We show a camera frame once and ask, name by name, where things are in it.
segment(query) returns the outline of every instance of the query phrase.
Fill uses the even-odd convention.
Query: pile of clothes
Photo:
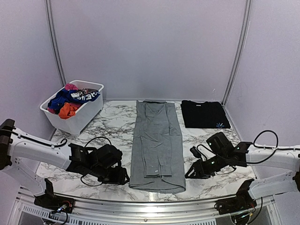
[[[65,88],[50,100],[47,110],[66,120],[75,116],[76,110],[84,103],[95,101],[99,96],[99,91],[95,89],[85,88],[79,90],[74,84],[67,83]]]

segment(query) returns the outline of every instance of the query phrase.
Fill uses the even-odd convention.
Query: white plastic basket
[[[96,116],[96,114],[102,110],[103,108],[103,95],[102,89],[104,85],[100,83],[92,83],[88,81],[71,81],[70,83],[76,85],[78,89],[90,88],[96,89],[100,92],[100,96],[93,102],[89,101],[84,103],[77,111],[76,115],[72,116],[66,120],[61,119],[58,115],[52,114],[47,110],[48,103],[52,98],[56,96],[56,94],[64,89],[60,89],[55,94],[53,94],[50,98],[48,98],[41,106],[40,109],[46,114],[47,118],[51,122],[51,124],[56,128],[63,131],[66,131],[72,135],[79,135],[83,128]]]

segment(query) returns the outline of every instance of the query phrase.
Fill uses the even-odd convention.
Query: orange cloth
[[[60,109],[60,113],[58,114],[61,119],[69,119],[71,116],[75,116],[75,111],[78,107],[70,105],[70,103],[66,102],[64,106]]]

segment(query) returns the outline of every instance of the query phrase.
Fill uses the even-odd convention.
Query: white wall
[[[68,81],[105,85],[106,99],[221,101],[244,0],[53,0]]]
[[[48,139],[53,127],[39,105],[60,88],[45,3],[0,0],[0,124],[7,118]],[[37,163],[26,160],[31,168]],[[19,184],[0,172],[0,225],[7,224]]]
[[[253,1],[238,74],[226,106],[242,140],[265,129],[279,145],[300,144],[300,1]],[[275,144],[272,135],[259,143]],[[261,178],[282,170],[256,167]],[[298,225],[300,193],[279,195],[284,225]]]

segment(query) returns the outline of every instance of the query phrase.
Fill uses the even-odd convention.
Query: marble pattern tabletop
[[[174,103],[183,136],[185,172],[187,172],[192,163],[196,161],[196,158],[189,149],[192,146],[201,143],[208,147],[206,139],[216,132],[224,132],[234,145],[239,142],[239,139],[232,128],[185,128],[180,102]],[[107,101],[104,102],[103,110],[97,114],[79,136],[72,136],[57,130],[52,141],[58,142],[63,138],[67,138],[69,142],[84,146],[84,144],[93,137],[105,136],[111,140],[114,146],[123,152],[122,166],[127,169],[130,176],[131,149],[135,119],[135,101]],[[105,140],[96,139],[91,142],[89,146],[99,148],[105,143]],[[214,156],[205,149],[201,149],[201,151],[209,158]],[[232,168],[226,167],[219,173],[227,173],[231,170]],[[237,170],[233,173],[216,175],[206,180],[186,179],[187,189],[185,192],[178,194],[162,194],[131,189],[129,188],[128,183],[124,186],[103,184],[98,187],[89,187],[80,182],[80,174],[66,172],[47,163],[40,163],[37,174],[41,177],[48,178],[53,183],[54,191],[57,193],[101,200],[135,202],[188,201],[235,194],[243,181],[255,177],[251,167],[237,167]],[[84,180],[91,185],[98,184],[97,179],[90,175],[87,175]]]

